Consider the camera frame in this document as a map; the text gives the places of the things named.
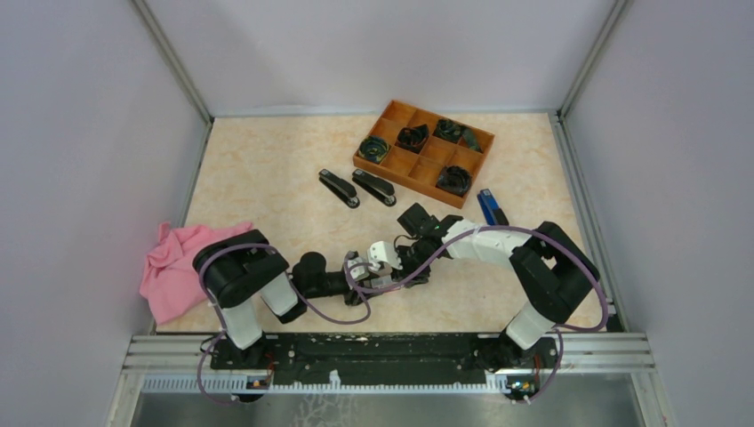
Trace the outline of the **red white staple box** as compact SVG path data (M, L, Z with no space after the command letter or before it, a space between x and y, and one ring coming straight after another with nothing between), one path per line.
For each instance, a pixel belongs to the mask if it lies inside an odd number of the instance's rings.
M395 285L391 276L381 276L364 282L364 287L373 294L388 292Z

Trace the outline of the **black stapler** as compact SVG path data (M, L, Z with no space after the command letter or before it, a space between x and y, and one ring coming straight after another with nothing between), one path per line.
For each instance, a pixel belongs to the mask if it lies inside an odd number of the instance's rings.
M356 209L360 206L357 191L348 181L343 180L327 169L321 169L318 172L318 179L348 208Z
M358 168L352 173L351 179L385 206L397 203L394 186L389 181Z

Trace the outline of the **blue stapler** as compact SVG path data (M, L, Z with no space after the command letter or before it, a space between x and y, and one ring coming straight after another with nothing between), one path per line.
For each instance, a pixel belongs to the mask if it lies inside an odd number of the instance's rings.
M509 225L509 219L497 203L493 193L489 189L481 189L477 193L477 202L479 203L485 222L488 225Z

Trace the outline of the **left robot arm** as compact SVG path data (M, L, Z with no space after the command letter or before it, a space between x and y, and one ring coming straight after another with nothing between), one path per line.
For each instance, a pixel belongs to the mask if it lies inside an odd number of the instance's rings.
M221 321L221 331L233 344L232 357L246 368L259 366L267 355L254 297L285 324L304 314L305 301L314 298L342 295L348 304L361 303L347 278L366 286L378 277L357 253L347 254L337 271L328 271L325 257L317 252L305 253L292 266L259 230L204 247L192 267Z

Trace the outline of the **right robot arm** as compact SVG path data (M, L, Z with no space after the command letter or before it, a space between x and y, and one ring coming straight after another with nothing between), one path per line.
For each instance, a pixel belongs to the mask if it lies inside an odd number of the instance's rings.
M454 214L438 219L418 203L397 221L414 240L398 252L407 274L425 271L438 257L515 272L527 302L501 334L501 356L513 367L532 359L540 338L564 324L600 280L596 266L554 222L530 230L475 223Z

